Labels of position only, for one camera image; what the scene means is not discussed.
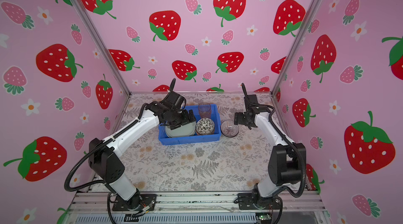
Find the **pale green flower plate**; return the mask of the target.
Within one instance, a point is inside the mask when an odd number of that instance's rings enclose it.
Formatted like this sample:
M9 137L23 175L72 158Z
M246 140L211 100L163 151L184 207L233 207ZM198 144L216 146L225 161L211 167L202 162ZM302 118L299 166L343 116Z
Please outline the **pale green flower plate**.
M196 122L188 123L175 129L165 126L165 133L170 138L193 136L196 133Z

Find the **pink purple glazed bowl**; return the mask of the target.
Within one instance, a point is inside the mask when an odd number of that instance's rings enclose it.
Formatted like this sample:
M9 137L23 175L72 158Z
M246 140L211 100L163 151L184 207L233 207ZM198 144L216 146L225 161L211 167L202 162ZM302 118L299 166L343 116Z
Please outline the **pink purple glazed bowl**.
M234 121L232 120L223 121L220 126L220 129L222 135L227 138L233 138L239 134L239 126L234 124Z

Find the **pink clear glass cup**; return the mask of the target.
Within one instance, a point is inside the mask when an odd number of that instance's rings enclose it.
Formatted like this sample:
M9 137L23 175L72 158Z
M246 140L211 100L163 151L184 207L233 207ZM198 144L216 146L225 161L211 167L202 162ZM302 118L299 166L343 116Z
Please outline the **pink clear glass cup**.
M203 118L211 118L212 107L210 103L202 102L198 105L198 111L200 117Z

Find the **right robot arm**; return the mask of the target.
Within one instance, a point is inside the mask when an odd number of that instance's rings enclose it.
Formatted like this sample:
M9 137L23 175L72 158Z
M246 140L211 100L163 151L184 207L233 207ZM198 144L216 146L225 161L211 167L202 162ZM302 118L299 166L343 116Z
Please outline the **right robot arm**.
M246 94L244 102L246 111L235 114L234 124L260 129L272 146L268 176L255 185L252 192L254 205L263 208L276 201L283 191L294 198L301 197L307 177L306 148L295 143L274 121L273 106L259 104L256 95Z

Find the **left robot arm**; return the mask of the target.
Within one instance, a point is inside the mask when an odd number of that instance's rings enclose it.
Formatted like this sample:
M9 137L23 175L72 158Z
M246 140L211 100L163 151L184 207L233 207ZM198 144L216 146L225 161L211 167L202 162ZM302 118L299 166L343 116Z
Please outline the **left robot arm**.
M119 131L103 140L96 138L90 142L90 151L94 152L89 157L90 168L128 209L140 207L141 195L125 175L121 156L141 136L159 125L177 129L195 121L193 112L185 107L186 98L170 91L161 101L144 103L139 116Z

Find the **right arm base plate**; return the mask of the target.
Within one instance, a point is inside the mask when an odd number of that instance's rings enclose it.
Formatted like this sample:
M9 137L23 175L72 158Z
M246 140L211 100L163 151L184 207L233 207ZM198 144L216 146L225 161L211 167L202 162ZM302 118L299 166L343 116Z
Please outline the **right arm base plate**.
M282 207L278 198L263 198L251 192L239 193L234 204L237 204L241 210L280 210Z

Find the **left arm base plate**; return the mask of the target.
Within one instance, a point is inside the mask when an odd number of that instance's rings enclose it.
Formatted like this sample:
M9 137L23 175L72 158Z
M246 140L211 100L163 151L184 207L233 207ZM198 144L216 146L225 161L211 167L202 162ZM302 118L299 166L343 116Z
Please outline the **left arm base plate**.
M134 195L129 200L122 199L119 195L116 196L112 210L113 211L130 211L139 212L145 209L145 211L153 211L157 200L157 194L140 194Z

